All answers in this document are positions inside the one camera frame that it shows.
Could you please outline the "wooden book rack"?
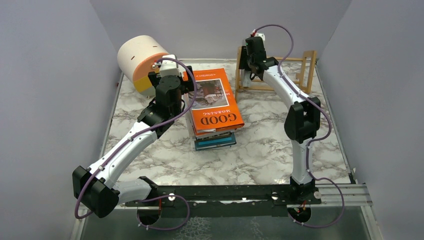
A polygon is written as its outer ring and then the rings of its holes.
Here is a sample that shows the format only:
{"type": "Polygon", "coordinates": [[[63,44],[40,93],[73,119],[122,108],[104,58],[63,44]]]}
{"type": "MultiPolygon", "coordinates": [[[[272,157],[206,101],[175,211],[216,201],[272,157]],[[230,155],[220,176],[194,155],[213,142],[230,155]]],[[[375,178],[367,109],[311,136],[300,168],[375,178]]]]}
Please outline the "wooden book rack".
{"type": "MultiPolygon", "coordinates": [[[[238,96],[240,91],[274,91],[274,89],[269,86],[259,86],[259,85],[254,85],[251,87],[241,86],[241,76],[240,76],[241,70],[238,69],[240,51],[241,51],[241,46],[237,50],[237,59],[236,59],[237,67],[235,72],[236,73],[235,93],[234,93],[235,101],[236,102],[238,101],[238,96]]],[[[317,62],[317,52],[315,50],[305,51],[303,53],[302,58],[289,58],[289,60],[294,62],[301,62],[300,72],[296,73],[295,81],[293,81],[292,83],[288,83],[289,77],[286,75],[284,76],[280,75],[280,73],[283,72],[282,67],[276,70],[275,77],[277,78],[277,80],[282,81],[283,85],[286,86],[289,93],[294,93],[295,90],[293,90],[292,88],[296,86],[298,91],[302,91],[303,93],[309,95],[312,92],[313,77],[314,77],[314,72],[315,72],[315,67],[317,62]],[[307,77],[306,85],[304,85],[305,71],[306,71],[308,59],[309,59],[308,77],[307,77]]]]}

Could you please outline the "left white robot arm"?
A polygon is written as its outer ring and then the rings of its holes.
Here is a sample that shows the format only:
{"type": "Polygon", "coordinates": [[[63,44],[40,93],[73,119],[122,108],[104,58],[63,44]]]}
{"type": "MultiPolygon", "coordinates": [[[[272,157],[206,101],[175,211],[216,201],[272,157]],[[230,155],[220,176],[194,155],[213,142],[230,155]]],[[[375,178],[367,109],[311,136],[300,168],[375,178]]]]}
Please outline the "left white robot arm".
{"type": "Polygon", "coordinates": [[[141,201],[149,206],[157,200],[156,184],[147,177],[125,182],[118,182],[118,178],[141,152],[157,141],[194,104],[182,100],[184,94],[195,91],[192,67],[184,67],[187,80],[183,79],[179,71],[164,74],[164,67],[162,64],[159,73],[148,74],[156,96],[137,117],[124,138],[89,167],[78,166],[73,171],[76,219],[83,219],[90,214],[104,218],[117,205],[141,201]]]}

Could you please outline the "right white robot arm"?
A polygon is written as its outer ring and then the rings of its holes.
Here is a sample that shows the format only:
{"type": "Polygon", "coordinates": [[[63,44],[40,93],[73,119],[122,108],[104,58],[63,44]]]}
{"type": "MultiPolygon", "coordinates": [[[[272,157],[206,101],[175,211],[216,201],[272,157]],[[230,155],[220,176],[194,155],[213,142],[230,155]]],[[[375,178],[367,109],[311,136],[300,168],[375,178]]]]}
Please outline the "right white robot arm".
{"type": "Polygon", "coordinates": [[[292,202],[300,204],[316,191],[310,170],[311,148],[320,128],[321,102],[317,97],[303,95],[284,73],[279,62],[274,57],[267,57],[264,40],[260,36],[251,36],[244,40],[239,69],[268,84],[288,109],[284,131],[291,140],[293,157],[288,196],[292,202]]]}

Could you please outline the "orange Good Morning book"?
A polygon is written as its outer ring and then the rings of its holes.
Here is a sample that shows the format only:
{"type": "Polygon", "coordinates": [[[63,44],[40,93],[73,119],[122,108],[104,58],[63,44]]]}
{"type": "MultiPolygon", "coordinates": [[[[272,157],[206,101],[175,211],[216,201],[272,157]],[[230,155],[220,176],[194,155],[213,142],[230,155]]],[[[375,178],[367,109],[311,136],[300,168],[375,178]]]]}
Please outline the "orange Good Morning book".
{"type": "Polygon", "coordinates": [[[197,92],[183,95],[194,103],[190,109],[197,133],[238,129],[244,126],[224,68],[194,70],[197,92]]]}

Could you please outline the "grey ianra book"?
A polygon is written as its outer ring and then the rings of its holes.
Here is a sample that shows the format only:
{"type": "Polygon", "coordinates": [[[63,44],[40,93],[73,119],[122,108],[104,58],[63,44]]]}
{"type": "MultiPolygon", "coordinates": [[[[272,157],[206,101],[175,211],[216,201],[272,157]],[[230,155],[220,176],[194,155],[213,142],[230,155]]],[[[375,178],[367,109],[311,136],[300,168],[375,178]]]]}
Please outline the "grey ianra book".
{"type": "Polygon", "coordinates": [[[251,87],[252,85],[251,75],[252,75],[252,72],[250,70],[242,69],[240,71],[240,81],[241,81],[241,86],[243,88],[251,87]]]}

